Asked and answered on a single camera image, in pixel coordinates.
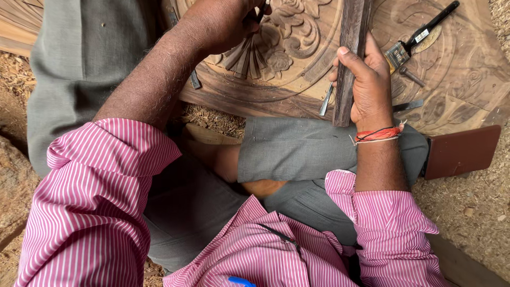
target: red thread bracelet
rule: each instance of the red thread bracelet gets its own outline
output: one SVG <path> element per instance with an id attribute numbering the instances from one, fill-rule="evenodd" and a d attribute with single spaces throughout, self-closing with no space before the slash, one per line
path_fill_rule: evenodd
<path id="1" fill-rule="evenodd" d="M 376 131 L 359 132 L 356 134 L 356 138 L 354 138 L 354 140 L 352 140 L 351 137 L 352 143 L 356 146 L 365 142 L 377 142 L 396 139 L 398 138 L 398 135 L 404 130 L 404 125 L 406 122 L 407 120 L 405 122 L 400 122 L 398 127 L 387 127 Z"/>

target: shirt sleeve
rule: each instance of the shirt sleeve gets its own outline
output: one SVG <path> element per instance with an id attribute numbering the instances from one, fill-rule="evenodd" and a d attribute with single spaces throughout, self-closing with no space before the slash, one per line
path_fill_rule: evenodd
<path id="1" fill-rule="evenodd" d="M 109 118 L 48 148 L 15 286 L 142 286 L 150 236 L 142 213 L 152 176 L 181 155 L 161 131 Z"/>
<path id="2" fill-rule="evenodd" d="M 331 171 L 328 195 L 354 222 L 358 233 L 361 279 L 365 286 L 449 286 L 425 233 L 437 226 L 411 193 L 397 190 L 354 192 L 356 175 Z"/>

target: shirt cuff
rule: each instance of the shirt cuff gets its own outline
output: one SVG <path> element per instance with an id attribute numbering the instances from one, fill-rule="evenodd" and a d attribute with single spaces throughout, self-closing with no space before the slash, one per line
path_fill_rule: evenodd
<path id="1" fill-rule="evenodd" d="M 54 140 L 51 169 L 69 161 L 128 177 L 153 176 L 181 156 L 177 145 L 155 127 L 124 118 L 86 123 Z"/>
<path id="2" fill-rule="evenodd" d="M 410 192 L 372 190 L 354 192 L 356 175 L 336 170 L 327 173 L 327 194 L 357 227 L 393 232 L 439 233 L 437 226 L 416 205 Z"/>

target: hand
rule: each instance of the hand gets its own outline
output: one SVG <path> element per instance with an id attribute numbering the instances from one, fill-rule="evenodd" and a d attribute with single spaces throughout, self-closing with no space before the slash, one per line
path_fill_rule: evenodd
<path id="1" fill-rule="evenodd" d="M 338 48 L 337 55 L 333 66 L 338 66 L 340 61 L 356 77 L 352 87 L 354 104 L 351 109 L 351 120 L 356 124 L 358 131 L 393 126 L 390 67 L 372 34 L 367 32 L 365 61 L 346 47 Z M 329 75 L 333 87 L 337 86 L 337 75 L 336 69 Z"/>
<path id="2" fill-rule="evenodd" d="M 203 57 L 226 52 L 259 30 L 255 7 L 265 0 L 197 0 L 178 25 L 186 25 L 190 38 L 201 44 Z M 265 11 L 271 14 L 271 8 Z"/>

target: blue object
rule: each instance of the blue object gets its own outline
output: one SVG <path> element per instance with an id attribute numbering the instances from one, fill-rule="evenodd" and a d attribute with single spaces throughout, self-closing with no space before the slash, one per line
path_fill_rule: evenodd
<path id="1" fill-rule="evenodd" d="M 228 278 L 228 280 L 232 283 L 243 284 L 244 287 L 257 287 L 257 286 L 255 286 L 255 284 L 251 283 L 250 281 L 243 279 L 243 278 L 236 277 L 236 276 L 230 276 Z"/>

